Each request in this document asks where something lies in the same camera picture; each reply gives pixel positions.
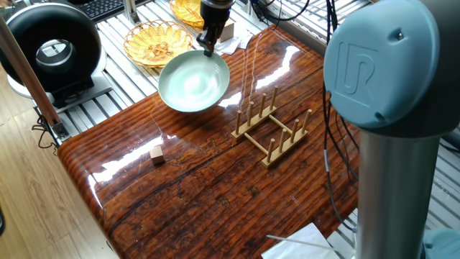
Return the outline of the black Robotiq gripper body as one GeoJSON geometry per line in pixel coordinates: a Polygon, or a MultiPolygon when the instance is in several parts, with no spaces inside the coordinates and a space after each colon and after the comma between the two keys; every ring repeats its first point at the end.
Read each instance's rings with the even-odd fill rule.
{"type": "Polygon", "coordinates": [[[220,36],[229,19],[234,0],[202,0],[201,16],[204,20],[203,30],[207,35],[220,36]]]}

